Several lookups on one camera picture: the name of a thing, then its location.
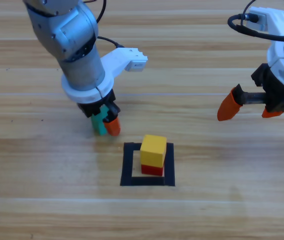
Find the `yellow cube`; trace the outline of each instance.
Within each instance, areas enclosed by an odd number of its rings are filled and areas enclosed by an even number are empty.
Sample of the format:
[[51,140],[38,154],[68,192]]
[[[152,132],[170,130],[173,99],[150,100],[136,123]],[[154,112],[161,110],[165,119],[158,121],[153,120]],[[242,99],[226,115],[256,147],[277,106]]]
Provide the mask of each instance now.
[[145,135],[140,149],[141,165],[162,168],[167,153],[167,138]]

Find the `stacked blocks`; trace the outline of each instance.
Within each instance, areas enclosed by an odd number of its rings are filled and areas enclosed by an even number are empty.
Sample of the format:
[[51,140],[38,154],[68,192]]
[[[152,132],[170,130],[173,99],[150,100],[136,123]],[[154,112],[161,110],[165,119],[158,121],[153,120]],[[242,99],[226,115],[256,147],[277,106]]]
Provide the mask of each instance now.
[[92,126],[93,126],[93,129],[95,132],[97,132],[100,136],[103,136],[105,134],[108,133],[104,123],[103,123],[103,119],[108,116],[108,107],[103,105],[101,108],[100,108],[100,113],[96,116],[92,115],[91,116],[91,123],[92,123]]
[[145,135],[140,149],[142,173],[162,176],[166,153],[166,137]]

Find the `gray robot arm segment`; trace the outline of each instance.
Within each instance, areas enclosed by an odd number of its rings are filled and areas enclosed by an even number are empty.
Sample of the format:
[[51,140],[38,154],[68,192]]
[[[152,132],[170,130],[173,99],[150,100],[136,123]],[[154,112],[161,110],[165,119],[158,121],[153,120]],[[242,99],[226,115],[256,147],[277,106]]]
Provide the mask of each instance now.
[[24,0],[33,31],[56,58],[70,86],[96,88],[105,77],[95,42],[98,24],[81,0]]

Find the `red block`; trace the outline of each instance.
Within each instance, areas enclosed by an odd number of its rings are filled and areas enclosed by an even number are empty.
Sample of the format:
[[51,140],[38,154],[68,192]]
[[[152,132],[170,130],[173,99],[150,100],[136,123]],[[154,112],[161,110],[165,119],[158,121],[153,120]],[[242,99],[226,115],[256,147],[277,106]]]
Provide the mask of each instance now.
[[162,176],[163,175],[163,168],[164,167],[141,165],[142,173],[148,174],[148,175]]

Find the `wood grain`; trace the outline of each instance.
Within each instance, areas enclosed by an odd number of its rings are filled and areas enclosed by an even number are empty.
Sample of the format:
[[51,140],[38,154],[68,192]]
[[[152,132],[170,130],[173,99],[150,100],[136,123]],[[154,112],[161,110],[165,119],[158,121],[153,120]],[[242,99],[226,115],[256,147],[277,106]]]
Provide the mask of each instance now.
[[[270,43],[226,25],[247,2],[108,1],[100,34],[149,57],[115,81],[113,138],[63,93],[22,1],[0,0],[0,240],[284,240],[284,114],[217,121],[238,83],[260,91],[250,76]],[[176,187],[120,187],[123,144],[145,134],[174,143]]]

